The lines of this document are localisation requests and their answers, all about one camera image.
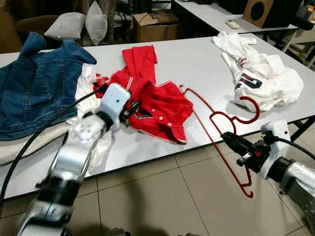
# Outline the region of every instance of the denim jacket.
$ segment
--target denim jacket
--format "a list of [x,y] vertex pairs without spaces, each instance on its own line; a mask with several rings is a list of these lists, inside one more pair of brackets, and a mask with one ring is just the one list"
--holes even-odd
[[[39,53],[45,48],[44,38],[31,32],[18,59],[0,68],[0,141],[36,132],[75,102],[83,63],[96,64],[95,58],[71,39],[64,40],[60,48]],[[75,107],[53,124],[74,116]]]

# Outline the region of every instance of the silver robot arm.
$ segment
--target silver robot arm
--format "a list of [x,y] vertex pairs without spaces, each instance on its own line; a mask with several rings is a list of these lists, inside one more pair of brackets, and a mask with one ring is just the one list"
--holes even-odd
[[124,113],[130,93],[111,84],[101,100],[99,110],[77,120],[69,129],[46,178],[38,184],[40,193],[31,204],[18,232],[19,236],[67,235],[63,229],[73,213],[73,203],[88,170],[91,153],[109,129],[125,122]]
[[304,211],[315,236],[315,170],[285,158],[289,144],[283,141],[290,141],[285,120],[262,126],[261,133],[263,140],[255,144],[229,132],[222,138],[241,155],[238,165],[245,165],[262,178],[271,178],[280,184],[280,189]]

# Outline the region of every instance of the remote control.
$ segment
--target remote control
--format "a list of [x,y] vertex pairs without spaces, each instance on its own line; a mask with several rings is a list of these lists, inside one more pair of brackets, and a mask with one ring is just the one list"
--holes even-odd
[[232,20],[227,20],[225,22],[228,26],[230,26],[232,29],[238,29],[240,26],[238,24],[236,24],[234,21]]

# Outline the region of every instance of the white pillow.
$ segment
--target white pillow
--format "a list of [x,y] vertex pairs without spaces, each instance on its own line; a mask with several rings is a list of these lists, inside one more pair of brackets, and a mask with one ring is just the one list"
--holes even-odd
[[44,33],[46,37],[56,40],[66,38],[80,39],[84,26],[85,15],[78,12],[68,12],[60,15],[57,20]]
[[93,2],[88,11],[85,28],[95,45],[98,45],[106,35],[107,17],[103,14],[96,1]]

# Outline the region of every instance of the black cable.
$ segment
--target black cable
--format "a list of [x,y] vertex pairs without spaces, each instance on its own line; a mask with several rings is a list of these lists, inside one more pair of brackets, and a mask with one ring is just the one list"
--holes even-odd
[[84,97],[81,97],[79,100],[77,100],[76,102],[72,103],[71,105],[67,106],[65,109],[63,109],[61,112],[59,112],[57,115],[55,115],[53,118],[51,118],[45,125],[43,125],[39,130],[37,130],[32,136],[31,138],[26,142],[26,144],[22,147],[21,151],[19,152],[19,154],[16,156],[16,158],[14,159],[14,161],[12,162],[12,165],[10,166],[10,169],[8,171],[8,173],[5,176],[3,185],[2,185],[2,189],[1,189],[1,194],[0,194],[0,209],[1,206],[3,204],[3,200],[4,200],[4,195],[5,195],[5,191],[6,188],[9,184],[10,178],[13,174],[14,169],[16,168],[18,162],[21,160],[23,154],[25,153],[25,151],[29,148],[29,146],[32,144],[32,142],[36,139],[36,137],[44,131],[44,129],[46,129],[52,122],[54,122],[56,119],[58,119],[60,116],[62,116],[63,114],[65,114],[67,111],[69,111],[72,107],[74,107],[75,105],[77,105],[79,102],[82,102],[83,100],[87,99],[88,97],[96,94],[97,92],[106,92],[108,88],[108,85],[103,85],[102,87],[99,87],[97,90],[85,95]]
[[292,141],[283,139],[283,138],[279,138],[279,137],[275,137],[275,138],[276,138],[276,141],[280,141],[280,142],[289,144],[289,145],[299,149],[300,151],[304,152],[306,155],[310,156],[313,160],[315,160],[315,155],[312,154],[310,151],[306,150],[305,148],[303,148],[302,146],[300,146],[300,145],[298,145]]
[[124,15],[132,16],[135,13],[135,10],[132,8],[132,6],[124,2],[122,0],[118,0],[116,3],[116,10],[115,12],[122,13]]

